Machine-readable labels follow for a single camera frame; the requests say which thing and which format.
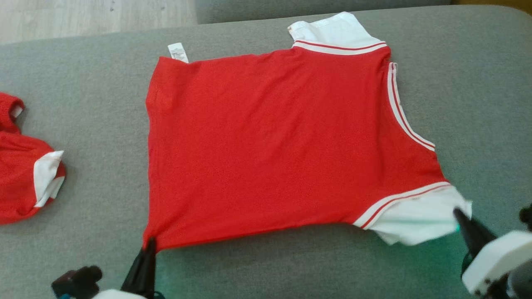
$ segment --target gray fabric surface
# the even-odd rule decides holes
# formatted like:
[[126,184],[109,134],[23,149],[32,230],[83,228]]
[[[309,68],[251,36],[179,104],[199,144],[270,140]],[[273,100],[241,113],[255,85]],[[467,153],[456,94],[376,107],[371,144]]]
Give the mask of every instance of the gray fabric surface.
[[199,24],[287,18],[289,16],[449,5],[450,0],[196,0]]
[[[502,234],[523,229],[532,182],[532,18],[497,6],[358,12],[392,48],[409,122],[443,171]],[[0,90],[21,97],[26,135],[65,150],[67,178],[34,218],[0,226],[0,297],[51,298],[69,269],[97,264],[120,287],[147,220],[144,99],[167,45],[191,61],[292,44],[306,16],[34,41],[0,47]],[[346,225],[313,226],[158,255],[167,298],[468,298],[458,234],[387,246]]]

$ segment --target sofa backrest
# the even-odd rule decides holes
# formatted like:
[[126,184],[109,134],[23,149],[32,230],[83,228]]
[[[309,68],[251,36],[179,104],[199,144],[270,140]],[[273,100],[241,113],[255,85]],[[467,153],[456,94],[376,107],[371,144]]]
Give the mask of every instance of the sofa backrest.
[[449,5],[451,0],[196,0],[199,24],[285,18],[289,16]]

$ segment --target wooden floor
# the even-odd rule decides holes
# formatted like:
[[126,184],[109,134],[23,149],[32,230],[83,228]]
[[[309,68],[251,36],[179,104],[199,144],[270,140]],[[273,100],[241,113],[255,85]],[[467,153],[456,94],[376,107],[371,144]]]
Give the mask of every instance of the wooden floor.
[[196,22],[194,0],[0,0],[0,44]]

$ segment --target care label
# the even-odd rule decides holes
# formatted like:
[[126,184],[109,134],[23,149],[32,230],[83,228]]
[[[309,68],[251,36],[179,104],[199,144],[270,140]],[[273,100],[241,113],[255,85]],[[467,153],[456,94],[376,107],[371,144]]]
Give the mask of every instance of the care label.
[[188,63],[187,53],[185,53],[182,43],[171,44],[168,46],[168,50],[170,51],[170,55],[173,59]]

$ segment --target red fabric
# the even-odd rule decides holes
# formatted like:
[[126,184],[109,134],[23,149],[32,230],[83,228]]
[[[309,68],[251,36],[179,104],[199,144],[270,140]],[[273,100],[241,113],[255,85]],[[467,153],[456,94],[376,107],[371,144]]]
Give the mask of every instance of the red fabric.
[[388,47],[299,47],[190,64],[162,57],[146,99],[158,251],[314,223],[446,181],[390,107]]
[[[12,115],[17,106],[24,108],[22,100],[0,93],[0,224],[20,221],[39,211],[34,207],[34,164],[54,151],[44,141],[20,134]],[[60,163],[56,177],[64,176]]]

